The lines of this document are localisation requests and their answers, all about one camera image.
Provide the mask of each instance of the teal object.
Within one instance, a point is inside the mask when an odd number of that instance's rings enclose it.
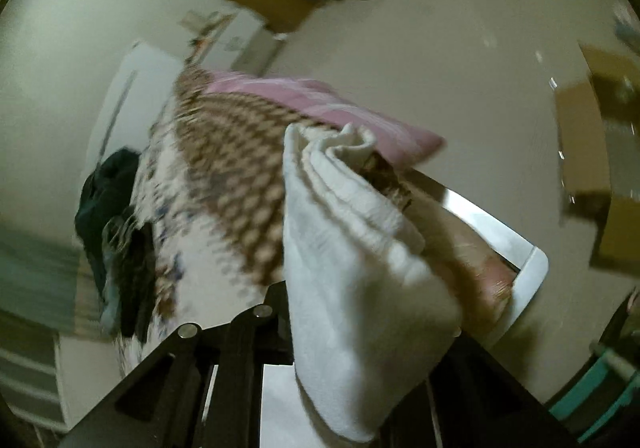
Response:
[[[628,361],[616,354],[613,349],[604,348],[603,345],[597,344],[596,353],[600,354],[598,360],[587,370],[573,388],[549,409],[551,415],[558,421],[567,419],[603,383],[606,376],[611,372],[627,381],[627,385],[616,401],[607,408],[606,412],[578,437],[579,443],[583,443],[591,438],[616,415],[617,411],[628,406],[633,400],[638,388],[640,388],[640,372],[635,370],[635,367]]]
[[[607,363],[603,358],[598,358],[580,381],[549,409],[551,415],[558,421],[565,420],[602,384],[608,373]]]

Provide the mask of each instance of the metal screw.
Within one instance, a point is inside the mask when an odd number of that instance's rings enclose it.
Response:
[[[257,318],[266,318],[271,316],[273,309],[265,303],[261,303],[254,307],[254,316]]]
[[[198,334],[198,328],[192,323],[185,323],[178,329],[178,336],[183,339],[193,338]]]

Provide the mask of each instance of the white floor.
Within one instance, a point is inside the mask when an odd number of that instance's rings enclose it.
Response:
[[[120,382],[120,364],[111,342],[60,335],[58,367],[59,392],[69,428]]]
[[[594,226],[561,221],[549,86],[585,77],[579,41],[628,54],[613,33],[616,1],[340,2],[315,12],[271,69],[440,133],[446,150],[420,170],[545,251],[545,283],[494,352],[543,401],[632,287],[589,268]]]

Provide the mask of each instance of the clothing pile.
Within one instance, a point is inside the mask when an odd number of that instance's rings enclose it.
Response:
[[[123,148],[87,178],[76,213],[76,233],[102,298],[100,328],[146,341],[155,303],[155,256],[148,222],[139,226],[129,200],[139,156]]]

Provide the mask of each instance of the brown checkered fabric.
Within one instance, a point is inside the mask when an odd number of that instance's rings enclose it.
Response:
[[[254,94],[205,94],[210,73],[187,68],[176,86],[178,148],[191,197],[219,218],[258,284],[282,278],[284,132],[291,123],[332,128]],[[368,180],[399,205],[408,201],[392,168],[376,154]]]

